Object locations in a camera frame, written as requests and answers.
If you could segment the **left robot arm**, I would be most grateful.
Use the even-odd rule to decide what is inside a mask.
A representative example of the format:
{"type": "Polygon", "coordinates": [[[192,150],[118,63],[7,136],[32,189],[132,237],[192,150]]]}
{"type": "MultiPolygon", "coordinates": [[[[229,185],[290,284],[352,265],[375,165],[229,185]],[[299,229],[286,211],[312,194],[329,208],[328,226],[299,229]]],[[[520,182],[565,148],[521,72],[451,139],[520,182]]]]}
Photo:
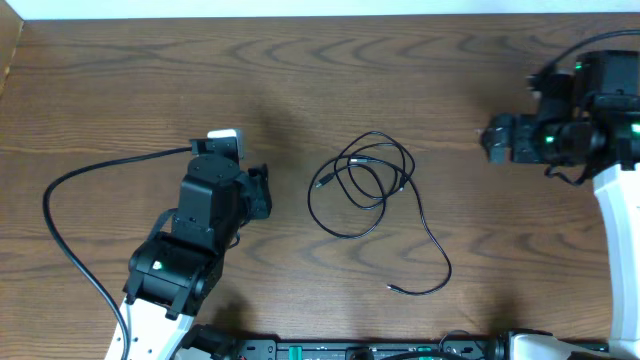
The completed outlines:
{"type": "Polygon", "coordinates": [[[115,348],[130,359],[168,359],[220,280],[224,257],[241,227],[269,217],[265,165],[242,170],[236,157],[198,155],[187,168],[178,206],[159,217],[134,251],[120,306],[115,348]]]}

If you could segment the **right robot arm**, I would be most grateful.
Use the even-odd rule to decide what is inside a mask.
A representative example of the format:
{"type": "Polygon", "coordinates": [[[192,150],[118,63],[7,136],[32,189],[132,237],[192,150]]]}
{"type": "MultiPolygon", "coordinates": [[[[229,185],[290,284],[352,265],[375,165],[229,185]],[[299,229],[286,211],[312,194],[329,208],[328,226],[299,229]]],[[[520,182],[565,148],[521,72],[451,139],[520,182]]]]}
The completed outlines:
{"type": "Polygon", "coordinates": [[[601,50],[579,55],[571,74],[547,66],[531,80],[534,114],[494,116],[480,137],[492,163],[540,164],[566,181],[593,184],[605,224],[612,321],[605,346],[590,350],[535,330],[506,330],[488,359],[636,359],[639,356],[639,54],[601,50]]]}

